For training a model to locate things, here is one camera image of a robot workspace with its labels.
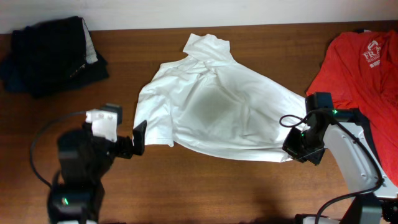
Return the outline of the white t-shirt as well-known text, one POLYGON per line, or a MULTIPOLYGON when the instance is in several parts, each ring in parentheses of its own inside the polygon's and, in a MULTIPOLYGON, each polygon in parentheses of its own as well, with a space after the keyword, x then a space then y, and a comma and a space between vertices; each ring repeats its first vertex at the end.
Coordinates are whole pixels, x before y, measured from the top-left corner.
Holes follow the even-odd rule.
POLYGON ((134 122, 147 145, 240 161, 288 162, 282 145, 304 98, 233 58, 230 43, 191 34, 185 58, 161 64, 139 92, 134 122))

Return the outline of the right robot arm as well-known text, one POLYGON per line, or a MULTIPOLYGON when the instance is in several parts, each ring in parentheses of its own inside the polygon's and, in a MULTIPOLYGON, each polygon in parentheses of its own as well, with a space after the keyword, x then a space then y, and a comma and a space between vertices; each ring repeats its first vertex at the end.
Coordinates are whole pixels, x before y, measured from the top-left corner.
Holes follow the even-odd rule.
POLYGON ((397 186, 382 169, 367 117, 357 108, 336 109, 331 94, 324 92, 307 96, 305 107, 307 114, 299 123, 308 129, 291 124, 283 150, 295 161, 315 165, 330 150, 349 193, 329 200, 316 214, 297 214, 294 223, 334 223, 323 212, 348 198, 353 201, 338 223, 397 223, 397 186))

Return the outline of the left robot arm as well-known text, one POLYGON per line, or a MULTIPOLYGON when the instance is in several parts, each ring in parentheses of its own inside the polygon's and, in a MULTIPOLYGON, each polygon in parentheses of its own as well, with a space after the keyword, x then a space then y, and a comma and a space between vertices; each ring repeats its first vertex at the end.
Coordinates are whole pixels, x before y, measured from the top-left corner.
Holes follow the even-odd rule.
POLYGON ((101 178, 115 158, 143 155, 146 127, 143 121, 133 129, 133 139, 117 136, 116 142, 95 137, 90 123, 62 134, 57 140, 60 170, 47 199, 50 223, 98 223, 104 198, 101 178))

